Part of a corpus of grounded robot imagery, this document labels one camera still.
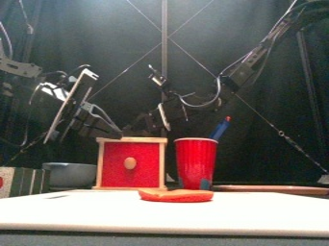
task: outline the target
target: red drawer front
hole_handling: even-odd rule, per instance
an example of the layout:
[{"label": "red drawer front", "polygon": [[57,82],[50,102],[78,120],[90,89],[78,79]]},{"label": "red drawer front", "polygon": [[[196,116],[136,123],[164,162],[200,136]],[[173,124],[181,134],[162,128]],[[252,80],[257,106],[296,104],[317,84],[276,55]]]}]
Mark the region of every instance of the red drawer front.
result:
[{"label": "red drawer front", "polygon": [[[124,165],[128,158],[137,160],[132,170]],[[105,143],[102,186],[160,187],[160,144]]]}]

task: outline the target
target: white table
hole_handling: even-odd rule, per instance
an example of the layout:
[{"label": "white table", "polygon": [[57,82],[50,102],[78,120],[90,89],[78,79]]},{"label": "white table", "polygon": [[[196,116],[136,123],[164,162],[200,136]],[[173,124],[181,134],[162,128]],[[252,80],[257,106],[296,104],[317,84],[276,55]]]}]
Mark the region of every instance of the white table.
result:
[{"label": "white table", "polygon": [[157,203],[138,191],[71,190],[2,199],[0,210],[0,230],[14,238],[79,232],[329,239],[329,200],[280,193],[217,192],[206,203]]}]

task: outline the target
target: drawer knob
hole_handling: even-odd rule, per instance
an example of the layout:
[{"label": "drawer knob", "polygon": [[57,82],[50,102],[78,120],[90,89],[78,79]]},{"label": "drawer knob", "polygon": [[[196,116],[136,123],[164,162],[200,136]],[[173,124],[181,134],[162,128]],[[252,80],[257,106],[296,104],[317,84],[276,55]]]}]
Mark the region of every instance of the drawer knob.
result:
[{"label": "drawer knob", "polygon": [[137,162],[137,159],[136,159],[136,158],[126,158],[124,165],[125,165],[125,167],[126,167],[129,170],[132,170],[132,169],[136,168],[137,163],[138,163],[138,162]]}]

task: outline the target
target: orange plate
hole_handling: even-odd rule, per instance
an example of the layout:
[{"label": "orange plate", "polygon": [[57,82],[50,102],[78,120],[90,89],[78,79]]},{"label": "orange plate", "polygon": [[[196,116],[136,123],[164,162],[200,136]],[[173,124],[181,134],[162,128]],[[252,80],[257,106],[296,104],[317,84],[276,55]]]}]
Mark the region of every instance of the orange plate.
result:
[{"label": "orange plate", "polygon": [[329,195],[329,188],[292,185],[217,185],[217,191],[279,192],[296,195]]},{"label": "orange plate", "polygon": [[168,203],[201,203],[208,202],[215,197],[215,192],[209,190],[176,189],[161,190],[153,188],[140,189],[142,200]]}]

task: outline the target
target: red object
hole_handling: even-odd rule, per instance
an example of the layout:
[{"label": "red object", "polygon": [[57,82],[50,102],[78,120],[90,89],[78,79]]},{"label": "red object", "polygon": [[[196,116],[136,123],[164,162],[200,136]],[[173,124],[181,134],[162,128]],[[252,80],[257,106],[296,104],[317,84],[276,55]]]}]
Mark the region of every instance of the red object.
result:
[{"label": "red object", "polygon": [[98,180],[94,188],[165,187],[165,144],[168,138],[98,138]]},{"label": "red object", "polygon": [[215,175],[217,141],[209,138],[176,140],[181,187],[211,189]]}]

